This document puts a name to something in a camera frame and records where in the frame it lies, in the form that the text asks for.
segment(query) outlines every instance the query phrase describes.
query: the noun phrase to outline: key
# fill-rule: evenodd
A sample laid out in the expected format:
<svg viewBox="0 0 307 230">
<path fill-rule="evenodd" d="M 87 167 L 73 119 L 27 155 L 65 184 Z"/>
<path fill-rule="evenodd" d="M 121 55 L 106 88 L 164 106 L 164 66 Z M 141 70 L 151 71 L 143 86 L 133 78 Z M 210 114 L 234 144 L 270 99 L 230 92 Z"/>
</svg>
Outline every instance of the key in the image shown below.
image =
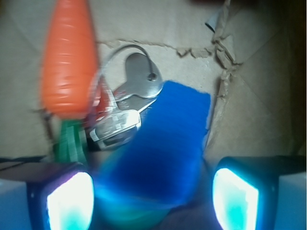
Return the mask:
<svg viewBox="0 0 307 230">
<path fill-rule="evenodd" d="M 144 99 L 156 97 L 162 90 L 161 73 L 153 63 L 149 71 L 148 59 L 140 53 L 131 54 L 126 60 L 127 81 L 114 91 L 115 101 L 123 101 L 133 95 Z"/>
</svg>

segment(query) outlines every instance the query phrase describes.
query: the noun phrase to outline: blue sponge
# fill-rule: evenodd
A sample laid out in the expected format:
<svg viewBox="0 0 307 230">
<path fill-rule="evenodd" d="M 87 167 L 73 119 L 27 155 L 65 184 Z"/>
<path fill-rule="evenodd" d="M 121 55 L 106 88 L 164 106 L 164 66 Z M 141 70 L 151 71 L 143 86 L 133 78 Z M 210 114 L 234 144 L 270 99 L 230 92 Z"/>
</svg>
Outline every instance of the blue sponge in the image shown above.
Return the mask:
<svg viewBox="0 0 307 230">
<path fill-rule="evenodd" d="M 172 208 L 198 185 L 211 97 L 165 82 L 140 130 L 101 183 L 125 196 Z"/>
</svg>

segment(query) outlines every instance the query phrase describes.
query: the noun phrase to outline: cardboard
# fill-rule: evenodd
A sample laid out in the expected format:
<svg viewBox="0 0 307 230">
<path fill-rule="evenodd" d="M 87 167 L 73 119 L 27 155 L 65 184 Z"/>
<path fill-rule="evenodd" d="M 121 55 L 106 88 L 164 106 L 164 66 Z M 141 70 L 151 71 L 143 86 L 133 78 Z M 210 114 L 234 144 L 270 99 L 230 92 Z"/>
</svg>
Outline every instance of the cardboard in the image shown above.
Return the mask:
<svg viewBox="0 0 307 230">
<path fill-rule="evenodd" d="M 41 155 L 51 150 L 39 115 L 39 84 L 54 3 L 1 3 L 0 156 Z M 140 44 L 164 80 L 213 96 L 216 106 L 204 153 L 212 169 L 226 155 L 304 152 L 304 1 L 295 6 L 272 0 L 89 3 L 100 60 L 120 45 Z M 217 13 L 213 33 L 205 23 Z M 108 67 L 106 78 L 112 89 L 125 81 L 124 60 L 131 52 L 121 53 Z M 57 133 L 56 118 L 54 123 Z"/>
</svg>

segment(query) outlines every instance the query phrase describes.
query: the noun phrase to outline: toy carrot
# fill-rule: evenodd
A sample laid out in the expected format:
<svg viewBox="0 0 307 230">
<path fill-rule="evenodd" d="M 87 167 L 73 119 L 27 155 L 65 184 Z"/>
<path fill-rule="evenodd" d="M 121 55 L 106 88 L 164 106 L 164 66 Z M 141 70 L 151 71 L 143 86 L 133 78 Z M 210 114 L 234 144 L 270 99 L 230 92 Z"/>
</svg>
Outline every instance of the toy carrot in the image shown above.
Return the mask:
<svg viewBox="0 0 307 230">
<path fill-rule="evenodd" d="M 94 92 L 98 56 L 87 0 L 58 0 L 43 62 L 42 103 L 61 119 L 83 119 L 93 95 L 99 110 L 108 106 L 104 92 Z"/>
</svg>

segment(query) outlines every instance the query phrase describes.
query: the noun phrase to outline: glowing light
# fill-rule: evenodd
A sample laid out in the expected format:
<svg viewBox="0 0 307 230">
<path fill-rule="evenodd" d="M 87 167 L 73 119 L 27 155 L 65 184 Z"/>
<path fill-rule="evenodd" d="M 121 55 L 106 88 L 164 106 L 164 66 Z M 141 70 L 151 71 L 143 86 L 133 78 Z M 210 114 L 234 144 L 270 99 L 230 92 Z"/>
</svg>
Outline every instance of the glowing light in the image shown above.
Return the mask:
<svg viewBox="0 0 307 230">
<path fill-rule="evenodd" d="M 231 170 L 223 168 L 213 179 L 213 205 L 225 230 L 256 228 L 259 191 Z"/>
<path fill-rule="evenodd" d="M 47 197 L 51 230 L 88 229 L 93 207 L 93 180 L 89 174 L 79 172 Z"/>
</svg>

